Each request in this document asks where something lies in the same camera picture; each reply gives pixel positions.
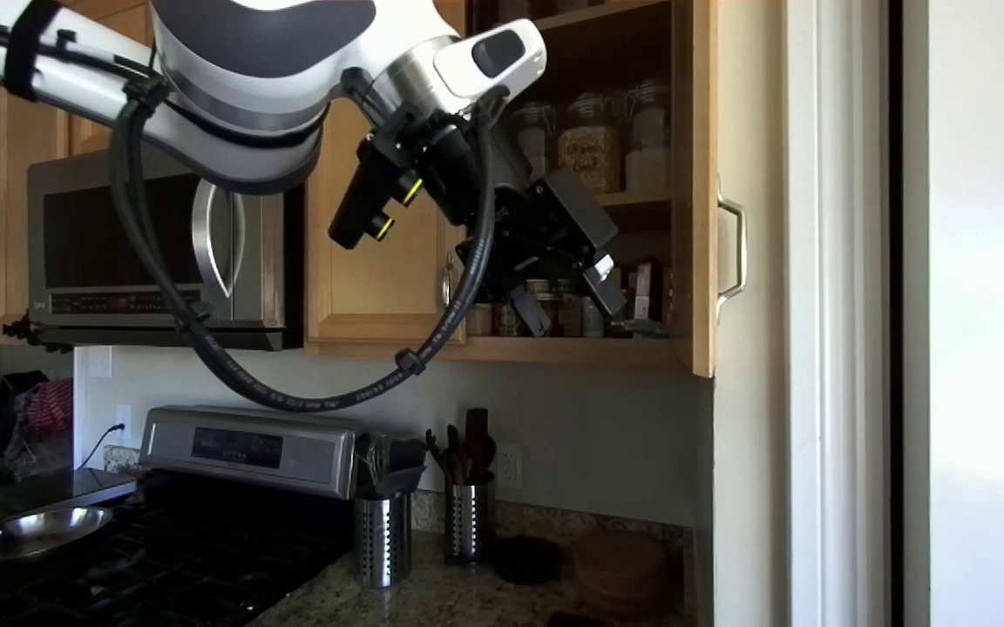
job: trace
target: wooden cabinet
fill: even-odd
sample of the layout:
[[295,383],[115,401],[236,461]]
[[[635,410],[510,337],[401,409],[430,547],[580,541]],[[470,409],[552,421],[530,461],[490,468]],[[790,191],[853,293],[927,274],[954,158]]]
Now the wooden cabinet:
[[[470,32],[490,26],[470,0],[439,3],[447,18]],[[546,43],[546,76],[525,100],[565,106],[580,95],[619,95],[641,80],[667,83],[670,112],[670,184],[667,191],[606,191],[598,205],[617,221],[613,258],[632,267],[660,263],[670,272],[673,302],[663,306],[660,337],[468,337],[444,358],[461,363],[598,363],[660,365],[692,378],[716,373],[716,0],[591,0],[580,11],[554,11],[533,0],[533,21]],[[389,357],[414,345],[434,323],[439,274],[448,263],[452,232],[430,202],[401,214],[401,228],[383,243],[338,252],[328,221],[353,179],[353,155],[366,125],[357,112],[333,112],[324,137],[324,162],[312,174],[309,228],[309,351]]]
[[[144,0],[71,0],[65,6],[145,43]],[[0,332],[28,311],[28,166],[107,145],[107,130],[0,92]]]

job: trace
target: robotic arm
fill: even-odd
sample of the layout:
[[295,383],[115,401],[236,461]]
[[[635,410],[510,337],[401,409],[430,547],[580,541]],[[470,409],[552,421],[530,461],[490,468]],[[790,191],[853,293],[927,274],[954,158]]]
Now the robotic arm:
[[[480,287],[520,306],[533,332],[538,311],[522,306],[533,267],[582,279],[606,313],[619,311],[606,281],[617,230],[602,209],[569,174],[530,183],[506,137],[477,130],[489,118],[480,108],[503,108],[545,75],[545,39],[530,21],[458,39],[431,0],[152,0],[152,39],[157,48],[145,48],[54,0],[0,0],[0,83],[115,125],[128,83],[164,80],[144,137],[231,191],[300,184],[316,165],[332,97],[347,97],[372,134],[359,145],[332,239],[357,249],[364,232],[383,238],[383,205],[430,188],[447,221],[470,228],[483,249],[461,249],[483,264]],[[397,357],[397,370],[414,373],[422,358]],[[285,410],[343,409],[240,395]]]

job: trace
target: stove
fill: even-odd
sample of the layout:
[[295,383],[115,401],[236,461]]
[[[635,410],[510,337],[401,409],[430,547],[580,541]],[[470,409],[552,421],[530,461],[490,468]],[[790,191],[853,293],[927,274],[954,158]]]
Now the stove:
[[359,444],[343,421],[149,410],[137,489],[89,503],[110,524],[0,562],[0,625],[255,620],[347,554]]

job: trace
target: utensil holder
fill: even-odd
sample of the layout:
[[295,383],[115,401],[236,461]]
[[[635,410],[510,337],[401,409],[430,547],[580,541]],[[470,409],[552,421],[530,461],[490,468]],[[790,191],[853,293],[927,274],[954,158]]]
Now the utensil holder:
[[369,589],[389,589],[410,563],[410,497],[357,497],[357,573]]
[[496,482],[447,483],[447,558],[480,562],[496,545]]

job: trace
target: microwave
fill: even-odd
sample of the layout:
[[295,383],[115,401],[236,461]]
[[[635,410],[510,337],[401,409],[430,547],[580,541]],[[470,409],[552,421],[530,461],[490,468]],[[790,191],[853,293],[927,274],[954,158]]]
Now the microwave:
[[[159,289],[128,252],[107,155],[28,166],[30,345],[187,345]],[[302,343],[302,188],[233,195],[144,145],[157,252],[228,347]]]

